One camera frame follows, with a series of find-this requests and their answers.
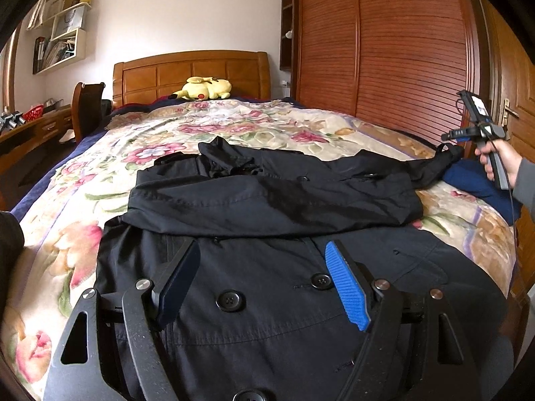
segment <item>chair backrest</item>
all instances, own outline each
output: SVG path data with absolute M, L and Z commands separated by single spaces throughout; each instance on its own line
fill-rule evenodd
M 72 97 L 72 127 L 76 143 L 98 128 L 102 120 L 101 100 L 106 85 L 78 83 Z

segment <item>headboard panel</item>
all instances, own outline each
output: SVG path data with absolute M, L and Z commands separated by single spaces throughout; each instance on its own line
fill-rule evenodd
M 117 63 L 113 67 L 113 108 L 128 103 L 149 104 L 180 90 L 193 76 L 229 80 L 232 96 L 271 98 L 266 53 L 185 51 Z

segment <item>yellow stuffed animal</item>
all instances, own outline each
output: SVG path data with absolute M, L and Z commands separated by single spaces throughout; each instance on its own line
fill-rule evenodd
M 227 80 L 218 80 L 213 77 L 191 77 L 187 81 L 182 90 L 173 93 L 173 95 L 193 101 L 227 99 L 231 95 L 232 84 Z

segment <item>blue gripper pad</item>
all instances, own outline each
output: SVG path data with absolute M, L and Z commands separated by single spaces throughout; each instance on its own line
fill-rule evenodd
M 357 324 L 360 331 L 365 331 L 371 322 L 366 294 L 333 241 L 325 247 L 325 262 L 349 321 Z

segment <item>red basket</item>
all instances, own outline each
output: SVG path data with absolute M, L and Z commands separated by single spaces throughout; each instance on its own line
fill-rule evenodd
M 22 117 L 26 120 L 26 122 L 34 121 L 43 115 L 43 109 L 43 105 L 38 105 L 37 107 L 32 108 L 30 111 L 25 112 Z

